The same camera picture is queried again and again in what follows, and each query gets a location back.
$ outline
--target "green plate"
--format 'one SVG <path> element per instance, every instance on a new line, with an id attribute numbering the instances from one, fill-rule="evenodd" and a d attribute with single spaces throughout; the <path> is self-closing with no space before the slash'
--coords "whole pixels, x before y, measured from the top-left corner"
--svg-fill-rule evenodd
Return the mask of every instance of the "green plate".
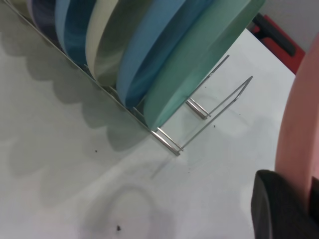
<path id="1" fill-rule="evenodd" d="M 148 127 L 161 127 L 190 97 L 265 0 L 216 0 L 172 52 L 144 104 Z"/>

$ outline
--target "white surface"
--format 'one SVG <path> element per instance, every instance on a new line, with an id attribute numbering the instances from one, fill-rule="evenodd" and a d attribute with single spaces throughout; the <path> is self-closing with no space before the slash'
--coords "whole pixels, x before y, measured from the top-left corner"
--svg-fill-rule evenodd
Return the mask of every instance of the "white surface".
<path id="1" fill-rule="evenodd" d="M 318 0 L 266 0 L 261 12 L 271 17 L 301 48 L 308 50 L 319 32 Z"/>
<path id="2" fill-rule="evenodd" d="M 254 80 L 174 157 L 0 4 L 0 238 L 252 239 L 294 75 L 247 31 L 230 54 Z"/>

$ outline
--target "dish rack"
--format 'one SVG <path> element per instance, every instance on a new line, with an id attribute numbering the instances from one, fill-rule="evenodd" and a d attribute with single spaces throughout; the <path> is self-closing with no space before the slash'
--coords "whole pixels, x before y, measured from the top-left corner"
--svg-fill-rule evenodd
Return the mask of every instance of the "dish rack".
<path id="1" fill-rule="evenodd" d="M 66 57 L 72 64 L 74 64 L 88 79 L 90 79 L 94 84 L 96 84 L 105 94 L 107 94 L 116 104 L 118 104 L 122 109 L 124 109 L 132 118 L 134 118 L 143 128 L 150 132 L 162 145 L 164 145 L 170 152 L 174 155 L 179 156 L 185 147 L 188 146 L 200 133 L 202 133 L 211 123 L 213 123 L 221 114 L 223 114 L 232 104 L 234 104 L 242 93 L 247 88 L 248 84 L 253 79 L 253 76 L 249 77 L 244 83 L 242 83 L 235 91 L 233 91 L 228 97 L 226 97 L 219 105 L 217 105 L 212 111 L 208 112 L 204 107 L 192 99 L 192 95 L 207 81 L 211 76 L 218 70 L 218 68 L 225 63 L 225 61 L 230 57 L 227 55 L 201 82 L 201 84 L 193 91 L 191 96 L 185 102 L 185 104 L 196 113 L 201 120 L 207 120 L 208 123 L 201 127 L 191 138 L 189 138 L 183 145 L 179 145 L 175 140 L 173 140 L 168 133 L 164 132 L 162 128 L 158 128 L 156 131 L 150 130 L 144 120 L 143 116 L 143 102 L 142 100 L 137 107 L 132 109 L 127 109 L 122 105 L 118 97 L 117 91 L 114 86 L 102 87 L 97 81 L 95 81 L 85 65 L 78 65 L 73 62 L 59 47 L 57 47 L 50 39 L 48 39 L 43 33 L 41 33 L 32 22 L 30 22 L 26 17 L 24 17 L 10 2 L 9 0 L 2 0 L 6 3 L 16 14 L 18 14 L 24 21 L 26 21 L 38 34 L 40 34 L 44 39 L 46 39 L 55 49 L 57 49 L 64 57 Z M 222 107 L 231 98 L 233 99 L 224 107 Z"/>

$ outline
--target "pink object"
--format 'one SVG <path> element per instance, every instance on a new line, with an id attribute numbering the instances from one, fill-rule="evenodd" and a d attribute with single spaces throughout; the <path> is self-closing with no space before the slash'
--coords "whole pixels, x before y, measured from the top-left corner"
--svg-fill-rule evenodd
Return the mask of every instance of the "pink object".
<path id="1" fill-rule="evenodd" d="M 319 178 L 319 35 L 290 91 L 278 140 L 275 171 L 308 209 L 312 176 Z"/>

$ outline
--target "rack leg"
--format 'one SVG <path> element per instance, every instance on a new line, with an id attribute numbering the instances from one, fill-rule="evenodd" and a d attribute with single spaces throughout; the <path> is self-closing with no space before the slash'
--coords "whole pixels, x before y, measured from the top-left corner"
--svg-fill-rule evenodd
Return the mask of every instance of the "rack leg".
<path id="1" fill-rule="evenodd" d="M 214 118 L 212 118 L 200 131 L 198 131 L 189 141 L 187 141 L 182 148 L 184 149 L 189 143 L 191 143 L 200 133 L 202 133 L 211 123 L 213 123 L 222 113 L 224 113 L 233 103 L 235 103 L 239 97 L 242 95 L 244 90 L 247 88 L 248 84 L 251 82 L 253 77 L 249 77 L 243 84 L 241 84 L 233 93 L 231 93 L 226 99 L 224 99 L 215 109 L 213 109 L 209 115 L 215 112 L 223 103 L 225 103 L 230 97 L 232 97 L 235 93 L 237 93 L 240 89 L 241 91 L 238 93 L 235 99 L 233 99 L 226 107 L 224 107 Z"/>
<path id="2" fill-rule="evenodd" d="M 196 89 L 193 91 L 192 95 L 218 70 L 219 67 L 221 67 L 222 64 L 229 58 L 229 55 L 227 55 L 213 70 L 212 72 L 196 87 Z M 192 98 L 189 98 L 186 101 L 186 104 L 203 120 L 207 119 L 207 117 L 210 117 L 209 113 L 195 100 Z"/>

